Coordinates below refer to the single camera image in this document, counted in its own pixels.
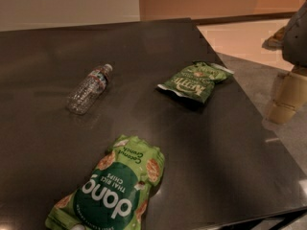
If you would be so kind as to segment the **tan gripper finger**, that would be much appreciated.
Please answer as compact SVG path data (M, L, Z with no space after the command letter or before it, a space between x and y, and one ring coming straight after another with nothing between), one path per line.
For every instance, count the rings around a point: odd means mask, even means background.
M268 38L268 45L273 48L280 48L283 45L285 28L282 27Z
M307 103L307 70L279 74L273 86L272 105L267 119L285 124Z

